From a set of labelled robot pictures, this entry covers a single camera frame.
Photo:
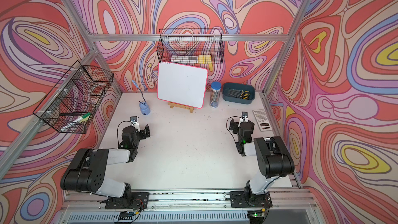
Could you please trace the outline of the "file tool one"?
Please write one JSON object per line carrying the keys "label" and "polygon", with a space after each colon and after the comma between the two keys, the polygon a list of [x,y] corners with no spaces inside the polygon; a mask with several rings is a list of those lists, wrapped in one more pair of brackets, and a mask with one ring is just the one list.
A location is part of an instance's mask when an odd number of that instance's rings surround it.
{"label": "file tool one", "polygon": [[250,92],[246,90],[227,89],[226,95],[245,100],[248,100],[250,98]]}

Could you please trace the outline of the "teal plastic storage box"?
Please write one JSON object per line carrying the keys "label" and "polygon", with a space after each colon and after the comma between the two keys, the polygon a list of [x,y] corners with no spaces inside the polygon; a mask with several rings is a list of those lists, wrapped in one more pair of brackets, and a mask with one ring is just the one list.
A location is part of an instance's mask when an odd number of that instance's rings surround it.
{"label": "teal plastic storage box", "polygon": [[222,86],[222,97],[227,102],[249,105],[256,98],[256,90],[251,85],[225,83]]}

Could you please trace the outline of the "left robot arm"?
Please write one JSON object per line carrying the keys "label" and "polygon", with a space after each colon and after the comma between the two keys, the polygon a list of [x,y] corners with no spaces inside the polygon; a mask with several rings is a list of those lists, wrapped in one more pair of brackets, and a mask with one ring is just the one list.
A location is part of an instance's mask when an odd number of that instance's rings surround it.
{"label": "left robot arm", "polygon": [[106,169],[110,165],[133,162],[138,155],[140,141],[149,137],[148,125],[141,130],[131,125],[122,130],[122,142],[116,149],[80,149],[61,178],[61,189],[108,198],[128,198],[130,185],[106,177]]}

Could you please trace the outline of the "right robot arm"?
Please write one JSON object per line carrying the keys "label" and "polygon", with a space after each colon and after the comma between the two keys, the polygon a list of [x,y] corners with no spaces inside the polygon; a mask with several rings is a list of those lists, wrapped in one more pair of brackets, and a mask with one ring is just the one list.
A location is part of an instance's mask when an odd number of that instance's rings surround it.
{"label": "right robot arm", "polygon": [[253,138],[255,124],[244,118],[227,122],[237,152],[243,157],[256,157],[258,171],[246,183],[243,191],[244,202],[254,206],[268,199],[269,188],[279,179],[294,172],[294,162],[284,141],[279,136]]}

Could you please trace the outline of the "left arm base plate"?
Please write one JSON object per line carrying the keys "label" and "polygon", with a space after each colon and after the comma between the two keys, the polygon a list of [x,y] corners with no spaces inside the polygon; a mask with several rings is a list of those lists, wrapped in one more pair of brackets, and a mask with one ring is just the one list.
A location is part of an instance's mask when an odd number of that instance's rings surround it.
{"label": "left arm base plate", "polygon": [[131,192],[121,198],[108,197],[105,202],[106,209],[138,209],[147,208],[149,200],[148,192]]}

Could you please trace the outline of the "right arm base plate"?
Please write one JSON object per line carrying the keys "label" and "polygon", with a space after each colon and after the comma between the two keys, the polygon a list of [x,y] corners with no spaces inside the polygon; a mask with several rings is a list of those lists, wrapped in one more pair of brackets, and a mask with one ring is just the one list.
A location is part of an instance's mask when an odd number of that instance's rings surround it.
{"label": "right arm base plate", "polygon": [[270,193],[254,195],[245,191],[230,191],[232,208],[271,208],[273,207]]}

